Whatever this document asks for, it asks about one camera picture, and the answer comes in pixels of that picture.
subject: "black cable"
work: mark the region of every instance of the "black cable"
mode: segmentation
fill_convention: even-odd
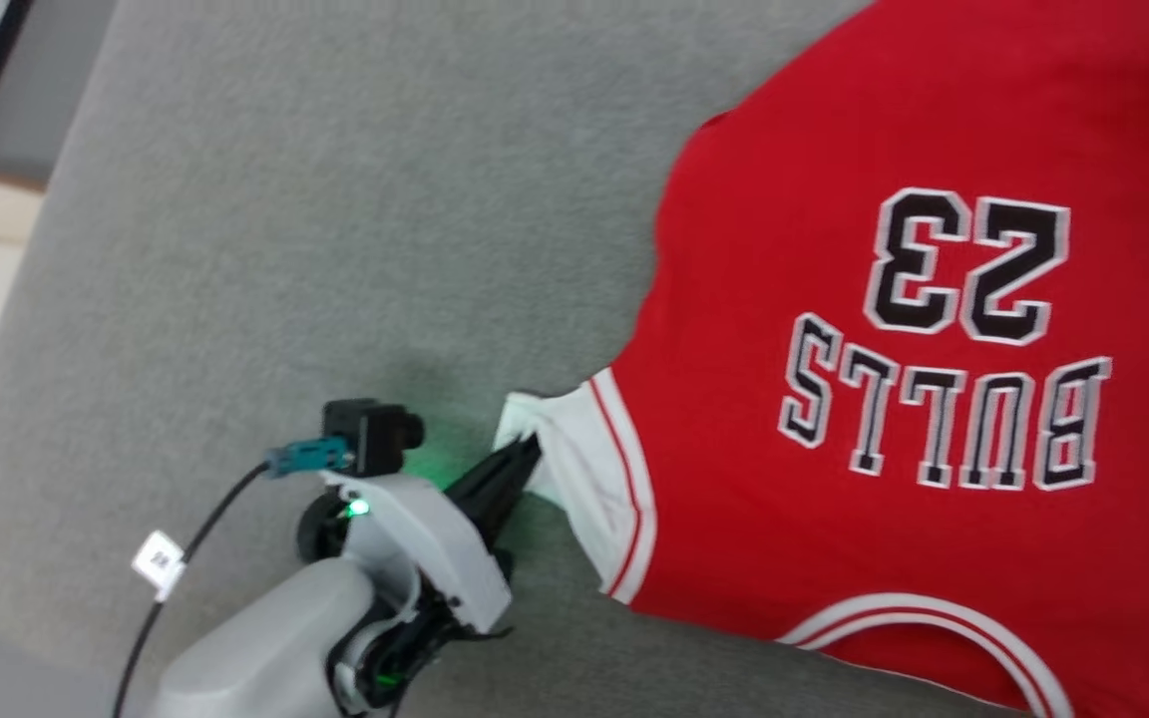
[[[219,517],[223,517],[224,511],[229,509],[229,504],[232,503],[233,500],[238,499],[238,495],[240,495],[246,487],[249,487],[252,481],[259,479],[261,473],[267,472],[268,469],[268,461],[261,463],[260,466],[255,466],[250,470],[250,472],[247,472],[246,477],[242,477],[237,485],[233,485],[233,487],[229,489],[229,494],[224,495],[223,500],[219,500],[219,503],[216,504],[210,511],[206,522],[201,523],[201,527],[198,528],[193,540],[188,541],[188,546],[184,549],[184,555],[179,558],[179,563],[182,563],[179,571],[183,571],[183,569],[187,566],[188,561],[198,554],[198,547],[201,546],[202,541],[207,540],[207,534],[210,533],[210,528],[216,527],[216,523],[219,522]],[[154,608],[151,609],[149,615],[145,617],[145,624],[140,626],[140,633],[136,636],[136,646],[132,646],[132,653],[126,657],[126,667],[123,669],[123,680],[118,682],[117,698],[114,700],[114,718],[123,717],[123,704],[126,703],[126,692],[129,687],[132,687],[132,674],[136,673],[136,664],[140,663],[140,651],[145,650],[146,641],[149,639],[149,632],[154,630],[154,624],[159,623],[159,615],[162,613],[162,605],[164,602],[165,599],[154,601]]]

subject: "white jersey trim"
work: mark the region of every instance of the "white jersey trim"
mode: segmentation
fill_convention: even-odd
[[[974,641],[1012,677],[1032,712],[1041,718],[1071,718],[1071,701],[1049,666],[1016,633],[974,609],[931,596],[876,593],[854,596],[804,619],[779,642],[818,650],[874,626],[930,624]]]
[[[496,446],[531,432],[543,456],[529,489],[565,509],[601,592],[631,604],[650,568],[658,523],[650,470],[615,373],[603,369],[556,399],[509,395]]]
[[[615,381],[615,372],[610,369],[602,369],[593,377],[593,391],[601,397],[601,409],[609,419],[610,431],[618,438],[619,447],[624,449],[624,460],[629,469],[629,481],[635,515],[638,515],[638,531],[635,541],[626,555],[624,564],[619,568],[619,577],[616,586],[611,586],[609,594],[616,601],[632,604],[632,600],[641,590],[641,584],[647,580],[647,569],[650,568],[650,558],[654,555],[655,540],[658,536],[658,518],[655,510],[654,487],[650,482],[650,469],[647,466],[647,455],[641,449],[641,438],[638,437],[638,429],[632,423],[629,408],[624,403],[624,395],[619,394],[619,386]]]

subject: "white cable label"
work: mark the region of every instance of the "white cable label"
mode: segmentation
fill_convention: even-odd
[[[145,540],[145,546],[137,551],[132,569],[145,577],[146,581],[154,584],[159,589],[155,601],[162,603],[169,599],[171,589],[184,573],[185,564],[182,558],[184,549],[179,548],[171,536],[163,532],[153,532]]]

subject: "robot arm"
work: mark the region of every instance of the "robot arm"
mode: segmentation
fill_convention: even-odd
[[[404,473],[323,472],[329,510],[310,515],[325,518],[318,532],[344,528],[325,541],[338,555],[179,655],[151,717],[365,717],[400,703],[446,642],[493,638],[511,600],[494,540],[538,460],[533,438],[511,445],[447,494]]]

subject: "blue cable connector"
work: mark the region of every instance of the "blue cable connector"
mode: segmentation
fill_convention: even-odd
[[[292,473],[322,472],[346,469],[354,456],[342,437],[325,437],[313,441],[296,441],[280,449],[269,449],[269,477],[282,478]]]

